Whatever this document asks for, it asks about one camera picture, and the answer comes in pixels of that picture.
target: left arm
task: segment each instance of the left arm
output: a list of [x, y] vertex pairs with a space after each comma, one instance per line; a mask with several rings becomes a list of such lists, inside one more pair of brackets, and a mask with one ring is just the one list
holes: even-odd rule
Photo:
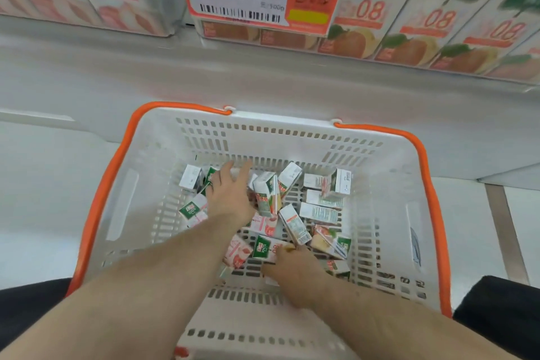
[[212, 176], [208, 220], [123, 259], [58, 304], [0, 353], [0, 360], [168, 360], [215, 282], [236, 231], [249, 222], [250, 163]]

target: basket rim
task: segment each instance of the basket rim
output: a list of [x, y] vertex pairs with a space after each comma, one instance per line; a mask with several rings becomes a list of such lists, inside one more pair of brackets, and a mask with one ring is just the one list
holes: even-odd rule
[[[73, 278], [67, 290], [66, 296], [75, 292], [83, 282], [84, 275], [88, 268], [90, 261], [90, 255], [94, 241], [96, 239], [97, 229], [99, 222], [105, 209], [107, 198], [113, 186], [114, 180], [118, 174], [118, 171], [124, 161], [125, 155], [129, 150], [135, 131], [141, 118], [148, 111], [155, 108], [184, 108], [191, 110], [204, 111], [207, 113], [231, 115], [232, 110], [220, 110], [212, 107], [206, 107], [205, 105], [182, 103], [182, 102], [168, 102], [168, 101], [152, 101], [141, 105], [131, 115], [129, 123], [127, 124], [126, 132], [122, 138], [122, 142], [118, 146], [118, 149], [114, 153], [109, 165], [105, 169], [103, 177], [99, 182], [96, 194], [92, 200], [88, 216], [83, 228], [83, 234], [81, 237], [81, 243], [79, 247], [79, 254], [77, 257], [77, 265]], [[428, 201], [429, 215], [431, 217], [431, 224], [433, 226], [433, 234], [435, 238], [435, 250], [437, 255], [437, 269], [439, 278], [439, 298], [441, 304], [441, 312], [447, 317], [452, 317], [452, 309], [450, 305], [450, 259], [448, 254], [448, 244], [446, 240], [446, 233], [444, 230], [444, 222], [442, 219], [441, 207], [439, 205], [437, 193], [431, 181], [431, 175], [429, 173], [428, 155], [426, 149], [420, 139], [414, 134], [408, 131], [402, 131], [394, 128], [381, 127], [378, 125], [368, 124], [342, 124], [340, 122], [334, 122], [336, 128], [341, 129], [361, 129], [368, 131], [383, 132], [386, 134], [399, 135], [413, 144], [417, 153], [420, 163], [420, 172], [422, 176], [422, 182], [426, 191], [426, 198]]]

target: hand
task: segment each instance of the hand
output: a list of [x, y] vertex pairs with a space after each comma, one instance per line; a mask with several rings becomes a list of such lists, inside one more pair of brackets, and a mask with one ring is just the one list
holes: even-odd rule
[[233, 164], [233, 161], [229, 161], [212, 174], [212, 185], [206, 187], [206, 199], [209, 218], [221, 216], [230, 219], [232, 225], [239, 229], [251, 222], [255, 214], [247, 198], [247, 180], [252, 162], [247, 161], [240, 168], [236, 181], [231, 176]]
[[332, 277], [305, 246], [276, 251], [275, 265], [265, 263], [262, 274], [279, 283], [281, 291], [294, 307], [312, 309], [317, 299], [324, 298], [326, 282]]

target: forearm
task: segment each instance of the forearm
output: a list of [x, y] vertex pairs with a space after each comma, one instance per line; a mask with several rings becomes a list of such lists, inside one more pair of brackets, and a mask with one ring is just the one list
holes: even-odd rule
[[314, 312], [363, 360], [515, 359], [420, 304], [331, 276], [317, 288]]
[[170, 358], [236, 226], [228, 217], [209, 219], [124, 259], [46, 314], [0, 359]]

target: shopping basket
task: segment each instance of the shopping basket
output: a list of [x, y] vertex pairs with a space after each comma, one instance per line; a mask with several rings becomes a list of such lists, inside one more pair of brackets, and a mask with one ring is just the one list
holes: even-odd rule
[[[187, 103], [148, 103], [133, 114], [92, 202], [70, 293], [102, 268], [182, 231], [178, 209], [188, 194], [178, 183], [186, 165], [219, 168], [230, 159], [275, 172], [290, 161], [313, 174], [351, 170], [352, 194], [340, 213], [353, 239], [350, 282], [451, 316], [444, 226], [418, 138], [372, 125]], [[298, 207], [303, 197], [297, 184], [285, 203]], [[282, 228], [276, 233], [289, 239]], [[253, 244], [253, 234], [241, 234]], [[249, 259], [224, 285], [216, 282], [179, 347], [202, 358], [355, 358], [312, 312], [293, 309], [278, 287], [266, 284], [260, 268]]]

